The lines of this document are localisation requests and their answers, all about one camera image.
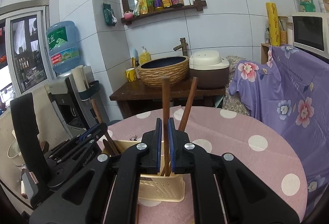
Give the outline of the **water dispenser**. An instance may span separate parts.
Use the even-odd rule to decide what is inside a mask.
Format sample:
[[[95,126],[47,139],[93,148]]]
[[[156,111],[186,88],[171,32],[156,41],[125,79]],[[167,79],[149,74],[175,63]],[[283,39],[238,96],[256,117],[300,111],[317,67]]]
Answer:
[[[85,133],[98,124],[91,100],[94,99],[103,122],[109,118],[99,94],[101,85],[98,80],[90,77],[90,88],[83,94],[78,92],[72,73],[67,72],[49,83],[48,96],[54,109],[61,119],[69,136],[75,137]]]

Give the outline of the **yellow mug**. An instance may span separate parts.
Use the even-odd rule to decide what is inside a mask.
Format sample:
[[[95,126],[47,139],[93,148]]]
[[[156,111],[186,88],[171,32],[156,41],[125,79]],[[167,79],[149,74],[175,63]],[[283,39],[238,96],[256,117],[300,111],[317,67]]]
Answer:
[[[137,73],[135,68],[129,68],[125,71],[125,75],[128,82],[134,82],[137,80]]]

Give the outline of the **yellow soap bottle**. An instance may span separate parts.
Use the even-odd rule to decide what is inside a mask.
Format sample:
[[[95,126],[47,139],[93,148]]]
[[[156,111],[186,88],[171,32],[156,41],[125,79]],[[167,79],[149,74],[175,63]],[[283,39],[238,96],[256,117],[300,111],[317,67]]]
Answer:
[[[151,61],[151,55],[146,50],[146,48],[142,46],[142,53],[139,55],[139,64],[142,65],[148,61]]]

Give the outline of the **purple floral cloth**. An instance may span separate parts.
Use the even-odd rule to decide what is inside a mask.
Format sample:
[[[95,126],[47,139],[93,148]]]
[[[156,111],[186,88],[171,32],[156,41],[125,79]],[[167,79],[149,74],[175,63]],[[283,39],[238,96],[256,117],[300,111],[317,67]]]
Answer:
[[[265,64],[237,63],[229,92],[294,149],[309,215],[328,187],[328,64],[290,45],[273,46]]]

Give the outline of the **pink polka dot tablecloth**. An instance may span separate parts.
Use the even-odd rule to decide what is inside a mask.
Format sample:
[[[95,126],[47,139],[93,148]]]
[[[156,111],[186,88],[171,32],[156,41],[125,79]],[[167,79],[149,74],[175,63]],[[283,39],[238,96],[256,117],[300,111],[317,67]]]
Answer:
[[[163,112],[153,110],[108,126],[113,140],[141,141],[154,130]],[[255,118],[232,111],[192,107],[185,132],[194,144],[221,156],[232,153],[278,194],[303,220],[307,205],[307,181],[301,161],[288,142]],[[138,223],[193,223],[193,202],[189,175],[184,175],[182,202],[138,200]]]

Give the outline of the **paper towel roll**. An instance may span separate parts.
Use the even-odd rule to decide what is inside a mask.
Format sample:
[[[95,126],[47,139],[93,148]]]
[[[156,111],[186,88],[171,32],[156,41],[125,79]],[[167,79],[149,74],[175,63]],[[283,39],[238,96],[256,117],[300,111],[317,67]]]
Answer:
[[[79,65],[71,70],[76,88],[79,93],[87,91],[89,88],[88,81],[84,73],[84,66]]]

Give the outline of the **woven basin sink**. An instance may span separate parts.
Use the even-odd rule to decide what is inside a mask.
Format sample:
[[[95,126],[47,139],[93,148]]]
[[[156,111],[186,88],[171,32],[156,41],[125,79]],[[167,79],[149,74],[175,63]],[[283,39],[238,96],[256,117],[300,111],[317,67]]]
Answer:
[[[184,80],[189,73],[189,57],[174,56],[148,61],[137,67],[140,80],[149,87],[159,88],[162,79],[169,77],[170,85]]]

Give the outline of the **white microwave oven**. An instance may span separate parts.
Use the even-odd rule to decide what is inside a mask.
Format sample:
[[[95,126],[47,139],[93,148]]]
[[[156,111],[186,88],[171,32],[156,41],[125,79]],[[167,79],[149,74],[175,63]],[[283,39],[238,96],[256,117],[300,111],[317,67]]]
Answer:
[[[292,15],[293,45],[328,59],[328,13]]]

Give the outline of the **white brown rice cooker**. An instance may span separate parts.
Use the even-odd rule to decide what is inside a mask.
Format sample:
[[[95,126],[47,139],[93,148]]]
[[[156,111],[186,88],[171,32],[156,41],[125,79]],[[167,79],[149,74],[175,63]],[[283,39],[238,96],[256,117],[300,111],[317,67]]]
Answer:
[[[216,50],[197,51],[189,58],[190,77],[199,89],[219,89],[229,81],[229,61]]]

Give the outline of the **window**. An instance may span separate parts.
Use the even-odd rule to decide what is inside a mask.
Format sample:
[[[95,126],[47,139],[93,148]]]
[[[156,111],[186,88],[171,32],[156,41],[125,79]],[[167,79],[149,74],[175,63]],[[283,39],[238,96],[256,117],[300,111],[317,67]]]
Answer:
[[[51,77],[41,13],[12,16],[6,23],[9,27],[9,52],[15,74],[15,87],[19,94],[24,94]]]

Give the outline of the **yellow roll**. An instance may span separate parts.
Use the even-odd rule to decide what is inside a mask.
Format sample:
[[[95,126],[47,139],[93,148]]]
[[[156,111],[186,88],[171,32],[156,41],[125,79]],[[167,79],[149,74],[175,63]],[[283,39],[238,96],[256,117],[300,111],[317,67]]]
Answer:
[[[272,46],[280,46],[280,29],[277,7],[275,3],[267,2],[265,4],[269,24],[269,41]]]

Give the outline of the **bamboo faucet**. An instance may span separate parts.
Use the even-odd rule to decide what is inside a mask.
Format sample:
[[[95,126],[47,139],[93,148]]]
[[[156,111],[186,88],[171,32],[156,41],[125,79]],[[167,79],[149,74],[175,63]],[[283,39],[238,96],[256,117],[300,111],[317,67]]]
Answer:
[[[188,53],[188,49],[187,49],[187,46],[188,46],[188,43],[186,42],[186,39],[183,37],[183,38],[180,38],[180,44],[178,46],[175,46],[173,48],[174,51],[179,51],[179,50],[182,50],[182,54],[184,56],[188,56],[189,53]]]

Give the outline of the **blue water jug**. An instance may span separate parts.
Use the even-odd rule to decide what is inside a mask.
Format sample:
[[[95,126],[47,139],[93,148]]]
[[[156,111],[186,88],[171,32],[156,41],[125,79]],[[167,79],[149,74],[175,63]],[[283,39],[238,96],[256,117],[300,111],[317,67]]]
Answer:
[[[52,69],[63,74],[81,64],[78,41],[73,21],[63,21],[52,25],[46,31]]]

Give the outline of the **beige plastic utensil holder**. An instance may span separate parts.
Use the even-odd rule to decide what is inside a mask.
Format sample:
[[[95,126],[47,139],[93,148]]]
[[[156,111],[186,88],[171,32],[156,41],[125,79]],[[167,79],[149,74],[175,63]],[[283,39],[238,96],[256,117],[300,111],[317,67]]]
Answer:
[[[105,146],[103,140],[106,140],[105,136],[102,136],[99,147],[102,152],[105,153]],[[115,145],[121,152],[127,148],[141,142],[141,138],[137,141],[130,140],[115,140]],[[164,167],[164,153],[163,142],[161,143],[161,170]],[[149,201],[161,201],[161,202],[182,202],[185,198],[185,181],[183,175],[170,174],[169,177],[161,175],[161,172],[157,175],[140,175],[139,184],[139,199]]]

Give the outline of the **brown wooden chopstick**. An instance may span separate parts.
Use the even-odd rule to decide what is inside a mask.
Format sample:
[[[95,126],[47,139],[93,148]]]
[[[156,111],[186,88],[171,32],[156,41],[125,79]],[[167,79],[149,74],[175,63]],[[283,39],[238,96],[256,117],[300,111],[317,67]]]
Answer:
[[[163,146],[164,146],[164,175],[170,176],[171,169],[169,166],[169,138],[168,138],[168,120],[169,120],[169,103],[170,103],[170,81],[169,77],[162,80],[162,106],[163,106]]]
[[[105,135],[105,140],[103,140],[103,145],[104,145],[107,153],[109,153],[111,156],[117,156],[117,155],[121,154],[121,152],[115,145],[113,139],[110,137],[110,135],[108,133],[108,126],[102,120],[102,116],[100,115],[100,112],[97,107],[95,99],[91,99],[91,104],[92,104],[93,110],[96,114],[96,118],[97,118],[99,124],[101,125],[102,131],[104,132],[104,135]]]
[[[198,78],[197,77],[193,77],[192,79],[192,84],[191,84],[191,88],[190,88],[190,93],[187,99],[187,103],[186,106],[184,108],[184,112],[180,121],[180,125],[179,125],[179,131],[185,131],[186,129],[186,125],[187,122],[189,120],[189,115],[190,115],[190,111],[192,108],[192,103],[196,94],[196,89],[197,89],[197,83],[198,83]]]

